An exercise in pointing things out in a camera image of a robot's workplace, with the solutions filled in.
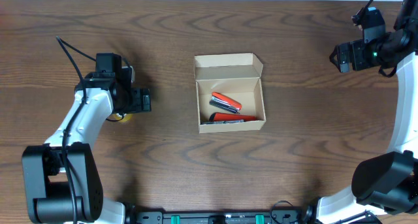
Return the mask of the yellow tape roll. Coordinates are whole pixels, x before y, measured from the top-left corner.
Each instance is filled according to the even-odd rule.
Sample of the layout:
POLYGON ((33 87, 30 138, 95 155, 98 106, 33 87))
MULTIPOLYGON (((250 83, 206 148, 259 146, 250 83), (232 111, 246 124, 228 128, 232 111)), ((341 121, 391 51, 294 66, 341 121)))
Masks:
POLYGON ((132 114, 113 114, 111 115, 111 120, 119 123, 126 123, 132 118, 132 114))

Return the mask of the green black whiteboard marker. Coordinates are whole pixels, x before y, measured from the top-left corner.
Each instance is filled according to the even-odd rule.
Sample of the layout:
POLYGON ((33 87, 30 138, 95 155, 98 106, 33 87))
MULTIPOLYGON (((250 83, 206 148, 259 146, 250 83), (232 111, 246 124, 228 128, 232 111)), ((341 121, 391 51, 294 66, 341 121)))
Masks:
POLYGON ((228 120, 228 121, 207 121, 202 125, 218 125, 218 124, 232 124, 232 123, 244 123, 244 120, 228 120))

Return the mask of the red stapler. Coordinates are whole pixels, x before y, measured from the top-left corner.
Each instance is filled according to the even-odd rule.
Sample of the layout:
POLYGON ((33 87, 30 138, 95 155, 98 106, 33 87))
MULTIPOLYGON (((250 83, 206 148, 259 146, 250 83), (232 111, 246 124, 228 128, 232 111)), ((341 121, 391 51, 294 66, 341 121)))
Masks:
POLYGON ((239 102, 218 92, 212 93, 209 104, 233 114, 237 114, 242 109, 239 102))

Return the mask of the red utility knife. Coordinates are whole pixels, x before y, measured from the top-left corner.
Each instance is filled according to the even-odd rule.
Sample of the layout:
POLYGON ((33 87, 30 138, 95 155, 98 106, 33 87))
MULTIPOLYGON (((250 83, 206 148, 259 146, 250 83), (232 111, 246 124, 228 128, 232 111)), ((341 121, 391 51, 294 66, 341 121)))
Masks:
POLYGON ((242 114, 226 114, 215 112, 209 117, 209 121, 255 121, 255 116, 248 116, 242 114))

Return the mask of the cardboard box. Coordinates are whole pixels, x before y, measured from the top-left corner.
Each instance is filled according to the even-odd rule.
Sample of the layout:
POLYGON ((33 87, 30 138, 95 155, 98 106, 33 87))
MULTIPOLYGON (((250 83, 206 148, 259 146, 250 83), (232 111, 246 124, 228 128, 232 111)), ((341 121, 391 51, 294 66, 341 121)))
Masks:
POLYGON ((261 76, 263 64, 253 53, 194 57, 200 133, 259 130, 266 122, 261 76), (237 114, 255 116, 244 123, 202 125, 215 113, 233 114, 209 104, 212 93, 226 95, 242 105, 237 114))

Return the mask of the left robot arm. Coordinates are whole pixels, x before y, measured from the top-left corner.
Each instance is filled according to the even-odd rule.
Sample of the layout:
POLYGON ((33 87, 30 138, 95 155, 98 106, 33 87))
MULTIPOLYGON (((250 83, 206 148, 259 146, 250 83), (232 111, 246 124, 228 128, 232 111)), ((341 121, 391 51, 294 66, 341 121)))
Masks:
POLYGON ((104 197, 92 149, 103 123, 151 111, 148 89, 132 88, 135 72, 121 56, 99 53, 95 71, 75 87, 65 119, 44 144, 22 154, 27 212, 33 223, 130 223, 124 204, 104 197))

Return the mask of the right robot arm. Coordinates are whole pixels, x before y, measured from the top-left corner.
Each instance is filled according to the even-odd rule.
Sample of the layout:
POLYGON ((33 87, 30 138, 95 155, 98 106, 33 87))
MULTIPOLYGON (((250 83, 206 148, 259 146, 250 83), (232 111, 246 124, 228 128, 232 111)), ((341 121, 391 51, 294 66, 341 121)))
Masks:
POLYGON ((386 152, 356 167, 351 183, 317 199, 306 223, 379 223, 379 216, 417 213, 417 0, 403 0, 392 31, 367 3, 352 16, 362 38, 329 56, 340 73, 378 68, 397 81, 393 131, 386 152))

